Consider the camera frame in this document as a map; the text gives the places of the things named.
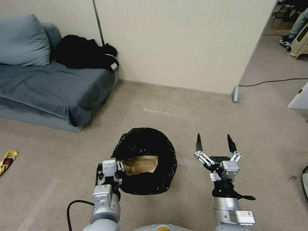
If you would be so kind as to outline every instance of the black trash bag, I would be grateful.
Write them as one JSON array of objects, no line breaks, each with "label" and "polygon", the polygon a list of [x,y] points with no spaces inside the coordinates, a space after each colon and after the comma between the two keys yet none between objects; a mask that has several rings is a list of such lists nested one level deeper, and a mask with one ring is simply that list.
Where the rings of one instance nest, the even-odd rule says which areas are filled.
[{"label": "black trash bag", "polygon": [[153,195],[166,192],[176,171],[175,150],[170,140],[153,128],[133,128],[122,135],[112,158],[127,160],[140,156],[158,156],[153,173],[139,173],[122,177],[122,191],[135,195]]}]

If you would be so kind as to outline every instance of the brown paper bag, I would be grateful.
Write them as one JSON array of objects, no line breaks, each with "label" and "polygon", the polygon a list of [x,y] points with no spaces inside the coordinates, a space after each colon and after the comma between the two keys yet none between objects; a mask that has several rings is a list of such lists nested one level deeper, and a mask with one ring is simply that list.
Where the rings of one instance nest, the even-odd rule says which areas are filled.
[{"label": "brown paper bag", "polygon": [[139,173],[153,173],[158,165],[158,156],[141,156],[128,160],[123,160],[126,175]]}]

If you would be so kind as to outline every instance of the gray blanket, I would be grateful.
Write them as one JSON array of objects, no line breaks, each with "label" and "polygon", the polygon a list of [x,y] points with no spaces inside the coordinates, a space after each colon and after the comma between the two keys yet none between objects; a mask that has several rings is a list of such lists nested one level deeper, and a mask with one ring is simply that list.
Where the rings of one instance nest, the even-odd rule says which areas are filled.
[{"label": "gray blanket", "polygon": [[0,97],[66,118],[78,126],[109,95],[115,74],[105,69],[0,65]]}]

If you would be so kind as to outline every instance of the beige chair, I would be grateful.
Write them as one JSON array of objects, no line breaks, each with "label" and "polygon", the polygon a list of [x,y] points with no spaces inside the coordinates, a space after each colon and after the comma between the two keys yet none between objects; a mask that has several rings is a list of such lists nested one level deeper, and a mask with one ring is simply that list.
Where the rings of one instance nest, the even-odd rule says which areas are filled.
[{"label": "beige chair", "polygon": [[308,23],[291,43],[287,50],[291,50],[289,56],[297,59],[301,54],[308,54]]}]

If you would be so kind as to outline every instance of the yellow wrapper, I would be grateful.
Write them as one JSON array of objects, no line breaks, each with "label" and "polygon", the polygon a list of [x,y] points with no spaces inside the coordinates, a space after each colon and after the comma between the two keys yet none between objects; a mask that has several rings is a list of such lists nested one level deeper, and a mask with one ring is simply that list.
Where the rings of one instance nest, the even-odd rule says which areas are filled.
[{"label": "yellow wrapper", "polygon": [[8,169],[8,167],[13,163],[18,153],[13,150],[8,150],[3,160],[0,162],[0,175]]}]

